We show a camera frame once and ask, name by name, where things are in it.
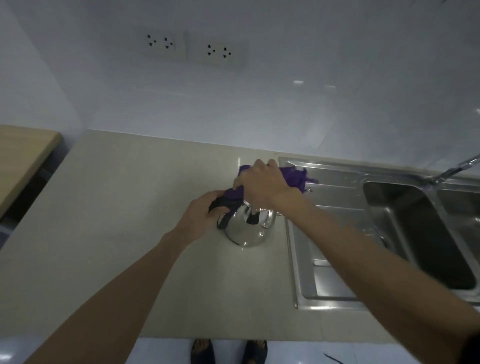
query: hand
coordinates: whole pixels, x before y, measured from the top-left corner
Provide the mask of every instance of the hand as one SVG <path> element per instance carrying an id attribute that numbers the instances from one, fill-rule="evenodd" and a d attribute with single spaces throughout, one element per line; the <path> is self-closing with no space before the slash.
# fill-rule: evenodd
<path id="1" fill-rule="evenodd" d="M 207 228 L 215 225 L 220 215 L 230 211 L 227 207 L 220 206 L 208 212 L 210 204 L 224 192 L 210 191 L 190 202 L 180 221 L 169 235 L 173 234 L 184 239 L 187 244 L 200 239 Z"/>
<path id="2" fill-rule="evenodd" d="M 292 191 L 273 159 L 268 164 L 257 159 L 253 167 L 240 173 L 233 183 L 233 189 L 236 190 L 241 185 L 245 201 L 255 208 L 278 209 L 277 200 Z"/>

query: foot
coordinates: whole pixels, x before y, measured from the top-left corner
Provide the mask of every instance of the foot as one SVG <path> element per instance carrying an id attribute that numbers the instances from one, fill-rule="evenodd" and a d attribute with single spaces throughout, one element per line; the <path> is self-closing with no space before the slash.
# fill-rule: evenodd
<path id="1" fill-rule="evenodd" d="M 190 353 L 191 364 L 215 364 L 213 345 L 209 339 L 196 339 Z"/>
<path id="2" fill-rule="evenodd" d="M 243 353 L 242 364 L 264 364 L 267 358 L 267 342 L 265 340 L 248 340 Z"/>

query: sandal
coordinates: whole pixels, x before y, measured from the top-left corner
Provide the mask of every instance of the sandal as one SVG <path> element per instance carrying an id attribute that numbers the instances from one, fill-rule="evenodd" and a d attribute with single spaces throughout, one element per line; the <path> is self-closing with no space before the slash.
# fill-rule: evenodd
<path id="1" fill-rule="evenodd" d="M 190 351 L 190 363 L 191 364 L 215 364 L 215 353 L 213 351 L 213 345 L 210 339 L 208 339 L 208 346 L 201 352 L 194 352 L 195 344 L 198 339 L 195 339 Z"/>
<path id="2" fill-rule="evenodd" d="M 268 346 L 267 341 L 264 340 L 265 347 L 262 348 L 255 341 L 248 340 L 245 345 L 245 352 L 241 364 L 247 364 L 249 360 L 254 361 L 255 364 L 265 364 L 267 359 Z"/>

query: chrome faucet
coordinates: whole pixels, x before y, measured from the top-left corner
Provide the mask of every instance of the chrome faucet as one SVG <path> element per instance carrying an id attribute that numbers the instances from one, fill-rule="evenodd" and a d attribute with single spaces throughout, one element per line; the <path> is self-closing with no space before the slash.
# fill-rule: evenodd
<path id="1" fill-rule="evenodd" d="M 477 154 L 476 156 L 469 158 L 467 160 L 464 160 L 463 162 L 459 163 L 456 167 L 449 168 L 445 172 L 437 174 L 436 176 L 432 176 L 430 178 L 427 178 L 424 183 L 425 184 L 430 184 L 430 185 L 438 185 L 442 182 L 445 182 L 447 179 L 452 177 L 453 175 L 463 171 L 467 170 L 477 163 L 480 162 L 480 154 Z"/>

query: wooden board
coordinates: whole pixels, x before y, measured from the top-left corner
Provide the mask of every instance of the wooden board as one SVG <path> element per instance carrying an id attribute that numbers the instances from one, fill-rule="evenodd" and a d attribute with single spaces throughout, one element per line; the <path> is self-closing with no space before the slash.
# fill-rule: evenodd
<path id="1" fill-rule="evenodd" d="M 0 125 L 0 218 L 61 140 L 53 130 Z"/>

